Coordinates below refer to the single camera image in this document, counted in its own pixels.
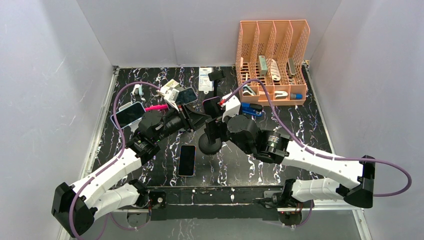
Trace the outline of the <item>black phone stand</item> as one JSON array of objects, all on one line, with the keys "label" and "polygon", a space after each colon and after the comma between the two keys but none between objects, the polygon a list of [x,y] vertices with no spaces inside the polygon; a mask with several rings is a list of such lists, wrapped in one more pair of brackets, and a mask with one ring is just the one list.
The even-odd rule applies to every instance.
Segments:
[{"label": "black phone stand", "polygon": [[215,155],[222,148],[222,142],[218,138],[215,143],[210,143],[206,133],[203,133],[198,140],[198,147],[205,155]]},{"label": "black phone stand", "polygon": [[224,70],[213,71],[208,74],[209,81],[213,83],[213,91],[207,94],[208,98],[214,98],[221,95],[221,92],[218,90],[219,83],[226,78]]}]

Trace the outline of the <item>purple smartphone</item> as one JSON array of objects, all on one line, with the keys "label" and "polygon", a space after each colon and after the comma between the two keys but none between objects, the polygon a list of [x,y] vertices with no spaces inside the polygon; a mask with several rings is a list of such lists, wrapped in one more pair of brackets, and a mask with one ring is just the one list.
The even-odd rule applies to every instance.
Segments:
[{"label": "purple smartphone", "polygon": [[178,176],[192,177],[195,174],[196,146],[182,145],[179,154]]}]

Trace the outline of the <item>black smartphone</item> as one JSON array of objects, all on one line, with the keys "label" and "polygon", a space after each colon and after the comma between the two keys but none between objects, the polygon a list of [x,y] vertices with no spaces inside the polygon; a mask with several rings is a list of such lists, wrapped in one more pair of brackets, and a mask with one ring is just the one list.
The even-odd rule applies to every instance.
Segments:
[{"label": "black smartphone", "polygon": [[215,96],[212,98],[205,99],[202,102],[204,113],[209,115],[212,119],[216,119],[223,115],[223,110],[219,103],[221,102],[221,98],[219,96]]}]

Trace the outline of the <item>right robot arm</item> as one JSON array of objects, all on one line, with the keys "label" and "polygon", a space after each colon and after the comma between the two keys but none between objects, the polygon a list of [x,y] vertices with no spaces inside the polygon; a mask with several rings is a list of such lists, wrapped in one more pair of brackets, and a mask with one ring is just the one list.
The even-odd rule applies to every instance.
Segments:
[{"label": "right robot arm", "polygon": [[375,163],[372,157],[347,160],[301,146],[276,131],[260,129],[254,120],[244,115],[227,116],[225,120],[208,119],[198,146],[202,153],[214,155],[227,141],[261,162],[296,167],[323,177],[287,179],[281,200],[288,207],[310,200],[343,200],[363,209],[373,206]]}]

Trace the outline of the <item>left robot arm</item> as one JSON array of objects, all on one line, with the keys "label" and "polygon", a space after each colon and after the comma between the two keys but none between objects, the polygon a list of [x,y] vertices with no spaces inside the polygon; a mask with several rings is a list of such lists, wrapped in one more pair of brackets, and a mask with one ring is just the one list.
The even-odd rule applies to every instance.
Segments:
[{"label": "left robot arm", "polygon": [[115,190],[111,187],[153,159],[160,151],[161,140],[181,129],[194,132],[208,119],[210,115],[188,105],[165,114],[157,110],[145,112],[133,137],[119,154],[84,179],[56,187],[51,214],[71,237],[79,238],[95,220],[118,208],[130,205],[144,208],[150,200],[145,184],[131,180]]}]

